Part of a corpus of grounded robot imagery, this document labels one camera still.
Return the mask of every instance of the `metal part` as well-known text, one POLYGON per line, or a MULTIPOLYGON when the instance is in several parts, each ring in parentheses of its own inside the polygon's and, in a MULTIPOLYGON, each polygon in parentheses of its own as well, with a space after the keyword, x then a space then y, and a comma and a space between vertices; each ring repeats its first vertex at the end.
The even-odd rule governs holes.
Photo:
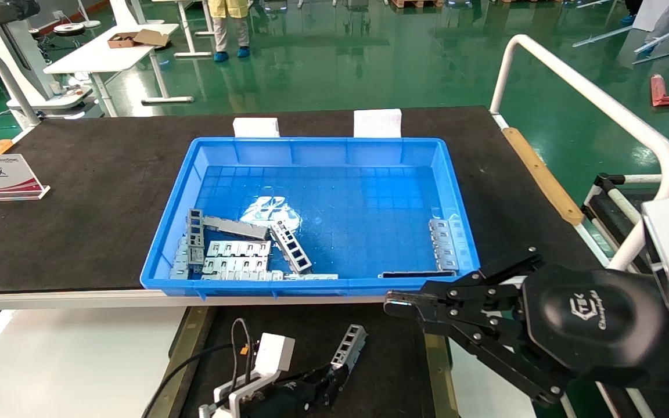
POLYGON ((221 272, 266 272, 268 257, 207 257, 203 273, 214 275, 221 272))
POLYGON ((431 219, 429 225, 438 270, 458 270, 459 260, 456 257, 454 236, 449 222, 443 219, 431 219))
POLYGON ((593 42, 597 42, 606 38, 610 37, 615 37, 615 35, 618 34, 623 34, 623 32, 629 32, 632 29, 634 29, 634 26, 626 26, 622 27, 621 29, 616 29, 613 32, 608 32, 607 34, 602 34, 602 35, 597 35, 597 37, 589 37, 588 39, 585 39, 584 41, 579 41, 577 43, 574 43, 571 45, 571 47, 576 48, 582 45, 587 45, 587 44, 592 44, 593 42))
POLYGON ((435 272, 383 272, 379 278, 445 278, 455 276, 454 270, 437 270, 435 272))
POLYGON ((232 221, 231 219, 221 219, 217 217, 204 217, 203 225, 210 230, 217 230, 229 235, 241 236, 252 240, 266 241, 270 230, 260 225, 252 225, 246 222, 232 221))
POLYGON ((666 58, 667 56, 669 56, 669 52, 661 53, 661 55, 648 56, 647 58, 637 59, 637 61, 634 61, 632 64, 635 66, 636 64, 648 63, 649 61, 654 61, 655 59, 666 58))
POLYGON ((368 334, 363 326, 351 323, 350 328, 340 342, 340 348, 332 357, 332 369, 337 370, 340 367, 347 366, 352 371, 355 363, 358 362, 363 346, 366 345, 367 336, 368 334))
POLYGON ((203 280, 257 280, 257 281, 277 281, 283 280, 281 270, 271 272, 220 272, 213 275, 202 275, 203 280))
POLYGON ((203 265, 205 241, 203 238, 203 212, 200 209, 188 211, 188 265, 199 273, 203 265))
POLYGON ((337 280, 339 275, 285 275, 284 280, 337 280))
POLYGON ((175 251, 175 260, 172 262, 170 279, 187 280, 189 278, 188 252, 188 236, 183 235, 180 238, 180 243, 177 245, 177 251, 175 251))
POLYGON ((287 229, 286 224, 283 221, 274 222, 270 225, 270 230, 290 270, 298 275, 308 272, 311 269, 311 260, 308 259, 293 233, 287 229))
POLYGON ((208 257, 267 257, 270 241, 211 241, 208 257))

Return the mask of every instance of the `white table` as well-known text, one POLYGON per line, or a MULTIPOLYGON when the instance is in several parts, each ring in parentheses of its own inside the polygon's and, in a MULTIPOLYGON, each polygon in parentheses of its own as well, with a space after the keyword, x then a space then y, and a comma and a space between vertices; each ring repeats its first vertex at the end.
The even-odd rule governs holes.
MULTIPOLYGON (((188 14, 185 13, 185 6, 193 3, 195 0, 152 0, 152 2, 177 2, 177 7, 180 10, 180 21, 182 22, 182 29, 185 32, 185 39, 188 40, 189 52, 176 52, 175 57, 187 58, 191 56, 212 56, 213 52, 199 52, 195 50, 195 43, 193 42, 193 34, 190 32, 190 25, 188 22, 188 14)), ((207 31, 196 32, 196 35, 213 35, 213 21, 210 18, 210 11, 208 10, 208 0, 202 0, 203 13, 205 14, 205 24, 208 27, 207 31)))
POLYGON ((0 418, 137 418, 184 307, 14 312, 0 335, 0 418))
POLYGON ((118 32, 138 32, 141 29, 149 29, 169 35, 176 31, 178 27, 179 25, 176 23, 112 27, 76 51, 50 64, 50 66, 45 68, 44 72, 45 74, 72 74, 80 71, 90 73, 90 77, 92 77, 102 96, 109 116, 115 117, 117 116, 115 106, 112 103, 112 98, 110 98, 110 94, 105 87, 100 73, 125 71, 138 64, 144 56, 149 55, 152 67, 154 68, 154 74, 156 75, 156 81, 159 83, 161 97, 146 98, 141 100, 141 103, 192 102, 193 98, 191 96, 171 97, 167 92, 167 85, 164 84, 164 79, 161 76, 154 46, 140 45, 133 48, 110 48, 107 45, 108 39, 118 32))

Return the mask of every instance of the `red object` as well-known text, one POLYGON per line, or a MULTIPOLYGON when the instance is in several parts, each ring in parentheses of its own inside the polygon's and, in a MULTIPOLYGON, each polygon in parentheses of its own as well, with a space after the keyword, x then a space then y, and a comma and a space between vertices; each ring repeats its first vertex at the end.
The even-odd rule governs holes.
POLYGON ((664 88, 664 79, 659 74, 654 74, 650 80, 652 87, 652 106, 669 106, 669 96, 664 88))

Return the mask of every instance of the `cardboard box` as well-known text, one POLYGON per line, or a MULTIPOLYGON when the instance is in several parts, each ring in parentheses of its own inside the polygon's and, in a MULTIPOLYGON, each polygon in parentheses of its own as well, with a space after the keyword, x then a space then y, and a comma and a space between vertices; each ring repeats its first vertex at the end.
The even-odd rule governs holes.
POLYGON ((108 39, 107 45, 110 48, 130 48, 136 45, 136 35, 138 32, 119 32, 108 39))
POLYGON ((141 29, 140 32, 119 32, 108 39, 110 48, 130 48, 138 45, 164 46, 169 42, 170 36, 160 34, 157 31, 141 29))
POLYGON ((141 31, 134 38, 136 42, 144 45, 165 46, 170 40, 169 35, 160 34, 157 31, 149 31, 148 29, 141 29, 141 31))

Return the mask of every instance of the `black work table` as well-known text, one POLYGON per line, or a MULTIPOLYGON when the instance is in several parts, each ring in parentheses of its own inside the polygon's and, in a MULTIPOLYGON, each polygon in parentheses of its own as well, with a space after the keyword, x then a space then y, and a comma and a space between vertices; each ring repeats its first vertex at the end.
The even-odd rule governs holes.
MULTIPOLYGON (((278 117, 283 136, 353 135, 351 111, 264 116, 278 117)), ((233 136, 234 117, 119 117, 35 127, 12 153, 24 154, 52 190, 43 201, 0 203, 0 294, 140 288, 141 267, 189 142, 233 136)), ((600 267, 485 108, 404 109, 402 135, 447 143, 481 262, 536 246, 549 262, 600 267)), ((371 355, 348 383, 358 392, 343 394, 329 416, 432 415, 424 340, 414 323, 385 317, 372 305, 229 307, 218 310, 209 342, 228 338, 237 316, 256 333, 297 339, 300 367, 328 362, 346 325, 361 323, 372 336, 371 355), (398 375, 390 371, 393 362, 398 375)), ((207 402, 212 388, 229 380, 228 365, 213 363, 220 360, 199 365, 188 405, 207 402)))

